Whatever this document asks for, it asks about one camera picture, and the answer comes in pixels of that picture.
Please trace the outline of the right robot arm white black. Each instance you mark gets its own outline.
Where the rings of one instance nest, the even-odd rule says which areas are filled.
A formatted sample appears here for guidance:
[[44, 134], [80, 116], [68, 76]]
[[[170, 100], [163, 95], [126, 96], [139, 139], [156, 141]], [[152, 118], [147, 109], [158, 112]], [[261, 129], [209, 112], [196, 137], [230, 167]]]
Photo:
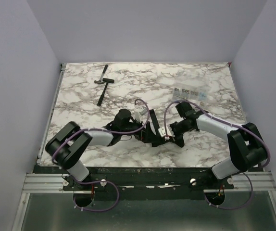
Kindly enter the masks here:
[[211, 167], [211, 178], [222, 180], [230, 175], [246, 172], [262, 161], [269, 163], [270, 151], [255, 124], [233, 124], [213, 116], [192, 102], [178, 100], [174, 103], [183, 120], [168, 125], [168, 110], [165, 110], [163, 137], [166, 140], [172, 137], [177, 140], [184, 133], [196, 130], [211, 133], [228, 144], [230, 156]]

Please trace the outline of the black folding umbrella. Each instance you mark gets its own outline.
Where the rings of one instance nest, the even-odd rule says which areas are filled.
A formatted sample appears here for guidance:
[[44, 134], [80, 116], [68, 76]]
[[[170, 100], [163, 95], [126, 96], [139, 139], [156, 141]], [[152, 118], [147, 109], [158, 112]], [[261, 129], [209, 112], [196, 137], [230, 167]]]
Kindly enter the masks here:
[[159, 127], [159, 123], [155, 114], [155, 111], [153, 109], [150, 110], [150, 116], [151, 116], [151, 122], [152, 125], [155, 129], [155, 132], [152, 131], [151, 129], [151, 123], [147, 122], [146, 126], [145, 126], [145, 136], [144, 136], [144, 140], [141, 141], [143, 143], [148, 143], [151, 144], [152, 147], [158, 147], [160, 145], [166, 144], [168, 142], [174, 143], [176, 144], [178, 147], [184, 147], [185, 143], [184, 143], [184, 138], [183, 135], [185, 132], [187, 132], [188, 128], [189, 128], [189, 123], [186, 120], [182, 120], [180, 122], [182, 122], [183, 124], [183, 135], [178, 136], [178, 137], [172, 137], [169, 140], [165, 140], [164, 138], [162, 138], [158, 132]]

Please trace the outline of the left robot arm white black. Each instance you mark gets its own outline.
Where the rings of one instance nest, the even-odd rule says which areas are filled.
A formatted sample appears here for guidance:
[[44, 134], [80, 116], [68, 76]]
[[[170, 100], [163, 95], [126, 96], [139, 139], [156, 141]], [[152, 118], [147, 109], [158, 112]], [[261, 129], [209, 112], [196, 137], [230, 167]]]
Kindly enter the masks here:
[[139, 134], [147, 122], [135, 120], [127, 109], [121, 109], [114, 120], [102, 128], [81, 129], [76, 122], [67, 123], [45, 146], [52, 162], [66, 170], [77, 181], [84, 182], [89, 170], [80, 157], [89, 146], [113, 146], [123, 135]]

